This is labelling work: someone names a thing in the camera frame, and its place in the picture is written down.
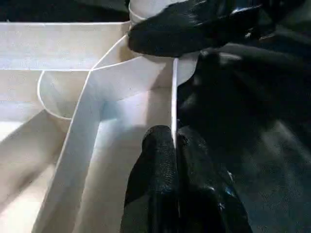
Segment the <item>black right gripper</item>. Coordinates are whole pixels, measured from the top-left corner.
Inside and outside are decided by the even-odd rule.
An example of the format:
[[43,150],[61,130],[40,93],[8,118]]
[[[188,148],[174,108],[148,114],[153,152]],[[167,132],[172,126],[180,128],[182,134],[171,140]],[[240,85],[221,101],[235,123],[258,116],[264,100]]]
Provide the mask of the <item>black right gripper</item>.
[[257,38],[228,44],[230,50],[249,53],[310,54],[311,2],[309,0],[238,0],[237,9],[247,3],[261,5]]

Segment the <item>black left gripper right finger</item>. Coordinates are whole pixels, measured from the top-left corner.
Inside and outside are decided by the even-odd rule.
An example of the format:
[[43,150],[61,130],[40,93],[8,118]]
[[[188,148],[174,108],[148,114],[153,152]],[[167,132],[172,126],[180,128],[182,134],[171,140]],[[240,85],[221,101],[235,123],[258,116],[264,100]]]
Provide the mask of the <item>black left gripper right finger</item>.
[[250,233],[247,212],[224,166],[189,126],[177,131],[181,229],[184,233]]

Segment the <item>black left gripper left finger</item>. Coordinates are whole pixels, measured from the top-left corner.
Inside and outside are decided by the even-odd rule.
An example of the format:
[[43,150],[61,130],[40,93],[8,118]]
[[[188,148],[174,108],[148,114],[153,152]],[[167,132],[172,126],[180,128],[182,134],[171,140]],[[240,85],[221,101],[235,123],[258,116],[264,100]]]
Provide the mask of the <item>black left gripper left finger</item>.
[[171,129],[151,127],[127,182],[120,232],[178,232],[178,176]]

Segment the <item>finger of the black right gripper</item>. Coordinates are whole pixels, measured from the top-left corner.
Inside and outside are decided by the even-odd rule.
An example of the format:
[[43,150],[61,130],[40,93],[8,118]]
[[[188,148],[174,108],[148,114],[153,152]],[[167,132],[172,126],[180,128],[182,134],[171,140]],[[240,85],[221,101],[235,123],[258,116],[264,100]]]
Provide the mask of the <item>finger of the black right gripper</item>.
[[180,57],[240,40],[258,25],[258,0],[187,0],[167,6],[129,31],[130,50]]

